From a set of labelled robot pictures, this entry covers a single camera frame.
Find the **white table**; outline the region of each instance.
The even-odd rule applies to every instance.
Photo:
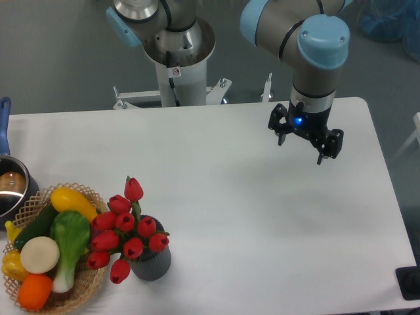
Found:
[[[14,115],[12,155],[41,187],[78,182],[104,199],[125,177],[171,233],[161,279],[108,279],[76,314],[339,314],[411,308],[394,270],[415,260],[360,98],[335,101],[335,160],[282,147],[275,104]],[[5,243],[0,234],[0,246]],[[1,314],[20,314],[0,290]]]

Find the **white radish slice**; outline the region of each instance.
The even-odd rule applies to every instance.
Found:
[[[39,236],[28,241],[20,251],[22,266],[32,274],[44,274],[55,267],[60,257],[57,243]]]

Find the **pot handle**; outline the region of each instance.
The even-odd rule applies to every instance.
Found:
[[[9,142],[7,141],[7,127],[9,126],[9,115],[11,113],[11,100],[3,97],[0,100],[0,155],[11,154]]]

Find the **cucumber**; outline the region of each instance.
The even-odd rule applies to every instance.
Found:
[[[29,240],[38,236],[48,236],[51,224],[57,214],[58,211],[54,209],[51,203],[46,205],[45,208],[40,210],[38,216],[19,233],[14,240],[13,247],[20,251]]]

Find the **light blue joint cap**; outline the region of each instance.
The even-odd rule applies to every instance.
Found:
[[[106,10],[106,18],[112,29],[118,35],[118,37],[124,42],[124,44],[130,47],[136,47],[142,44],[142,41],[133,33],[132,30],[122,21],[118,14],[113,8]]]
[[[314,15],[299,30],[297,44],[303,58],[323,70],[341,67],[348,54],[350,30],[336,16]]]
[[[343,7],[343,9],[345,8],[345,7],[347,7],[349,4],[351,4],[353,2],[353,0],[346,0],[345,2],[344,2],[344,7]]]
[[[255,46],[257,46],[255,36],[257,34],[258,22],[267,2],[268,0],[250,0],[242,11],[240,20],[241,33]]]

